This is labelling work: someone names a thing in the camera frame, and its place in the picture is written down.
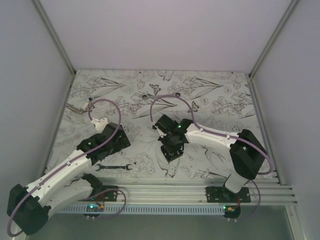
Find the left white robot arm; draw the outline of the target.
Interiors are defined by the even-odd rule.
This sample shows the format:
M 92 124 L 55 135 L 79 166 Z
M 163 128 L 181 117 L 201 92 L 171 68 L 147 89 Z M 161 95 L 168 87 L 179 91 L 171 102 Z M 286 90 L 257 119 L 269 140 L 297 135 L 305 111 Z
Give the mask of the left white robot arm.
M 96 201 L 108 196 L 116 201 L 120 190 L 105 186 L 86 173 L 97 162 L 131 144 L 120 124 L 95 123 L 97 133 L 82 140 L 71 155 L 51 171 L 26 186 L 17 184 L 9 193 L 7 234 L 16 237 L 37 233 L 56 212 L 76 201 Z M 20 232 L 12 233 L 15 223 Z

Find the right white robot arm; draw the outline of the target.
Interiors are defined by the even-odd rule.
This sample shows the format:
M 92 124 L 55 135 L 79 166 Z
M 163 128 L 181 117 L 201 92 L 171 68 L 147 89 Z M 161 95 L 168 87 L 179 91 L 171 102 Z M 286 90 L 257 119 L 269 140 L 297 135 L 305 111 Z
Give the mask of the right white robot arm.
M 160 150 L 169 163 L 184 154 L 185 144 L 227 149 L 233 171 L 224 182 L 221 195 L 229 203 L 239 197 L 240 190 L 248 181 L 256 178 L 266 159 L 266 150 L 247 129 L 240 133 L 205 129 L 191 119 L 184 118 L 177 122 L 165 114 L 152 122 L 152 128 L 159 133 Z

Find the black fuse box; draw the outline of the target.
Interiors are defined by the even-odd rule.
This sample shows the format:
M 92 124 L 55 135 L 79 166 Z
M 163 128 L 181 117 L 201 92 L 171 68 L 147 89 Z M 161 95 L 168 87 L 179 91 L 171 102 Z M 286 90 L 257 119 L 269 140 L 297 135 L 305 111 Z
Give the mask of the black fuse box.
M 164 155 L 165 159 L 167 160 L 167 162 L 170 163 L 183 155 L 184 145 L 182 144 L 175 147 L 162 145 L 160 147 L 160 150 Z

